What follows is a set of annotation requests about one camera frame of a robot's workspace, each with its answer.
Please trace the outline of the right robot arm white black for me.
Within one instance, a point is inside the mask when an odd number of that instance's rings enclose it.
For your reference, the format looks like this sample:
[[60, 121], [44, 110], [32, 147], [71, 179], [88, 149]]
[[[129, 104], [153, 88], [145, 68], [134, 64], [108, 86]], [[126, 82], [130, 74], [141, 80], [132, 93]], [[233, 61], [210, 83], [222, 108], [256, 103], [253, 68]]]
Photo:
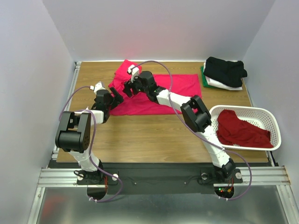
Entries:
[[128, 97], [142, 92], [151, 102], [168, 106], [175, 113], [181, 112], [179, 119], [202, 140], [208, 151], [216, 178], [224, 182], [234, 177], [236, 165], [221, 146], [213, 131], [211, 114], [199, 96], [186, 97], [159, 86], [150, 71], [139, 72], [138, 68], [129, 68], [127, 73], [130, 79], [124, 83], [123, 92]]

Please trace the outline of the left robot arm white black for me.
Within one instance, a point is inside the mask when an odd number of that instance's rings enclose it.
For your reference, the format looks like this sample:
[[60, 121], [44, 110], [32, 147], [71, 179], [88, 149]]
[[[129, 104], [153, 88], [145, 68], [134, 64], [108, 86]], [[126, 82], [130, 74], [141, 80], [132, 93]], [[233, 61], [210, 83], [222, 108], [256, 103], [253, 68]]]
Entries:
[[121, 104], [124, 99], [114, 88], [100, 88], [95, 92], [94, 104], [91, 109], [77, 112], [64, 111], [59, 118], [55, 144], [56, 147], [69, 153], [78, 162], [80, 170], [74, 171], [78, 184], [100, 184], [107, 182], [107, 175], [102, 162], [92, 152], [94, 137], [91, 128], [104, 124], [110, 117], [110, 111]]

